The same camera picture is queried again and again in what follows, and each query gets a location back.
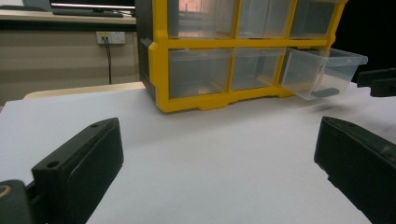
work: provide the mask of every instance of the desk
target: desk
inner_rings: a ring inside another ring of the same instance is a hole
[[[174,114],[145,90],[8,102],[0,179],[32,181],[30,169],[51,151],[118,117],[125,162],[89,223],[370,223],[313,160],[322,116],[395,141],[395,99],[369,91],[351,84],[338,98],[262,98]]]
[[[137,81],[135,18],[0,10],[0,105],[33,91],[106,85],[106,48],[96,31],[125,31],[126,43],[110,46],[112,79]]]
[[[56,16],[52,12],[0,9],[0,30],[136,31],[136,19]]]

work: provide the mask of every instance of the yellow storage cabinet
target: yellow storage cabinet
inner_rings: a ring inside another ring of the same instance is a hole
[[[291,96],[286,48],[330,49],[346,2],[136,0],[140,76],[163,112]]]

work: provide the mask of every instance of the monitor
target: monitor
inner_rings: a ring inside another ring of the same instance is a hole
[[[49,0],[49,3],[56,9],[88,9],[92,12],[91,16],[111,16],[116,14],[112,13],[114,10],[134,11],[134,0]]]

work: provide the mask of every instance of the plastic drawer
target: plastic drawer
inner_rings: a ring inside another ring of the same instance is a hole
[[[341,51],[287,49],[281,86],[306,100],[343,93],[367,57]]]
[[[342,0],[298,0],[290,38],[325,38],[336,4]]]
[[[271,86],[285,49],[237,49],[233,63],[232,90]]]
[[[284,38],[291,0],[242,0],[238,38]]]
[[[235,0],[168,0],[170,38],[231,38]]]
[[[169,97],[226,90],[231,49],[169,51]]]

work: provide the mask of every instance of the screw hole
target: screw hole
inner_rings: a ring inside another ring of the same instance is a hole
[[[52,161],[50,163],[47,164],[48,168],[54,168],[55,166],[59,165],[58,161]]]

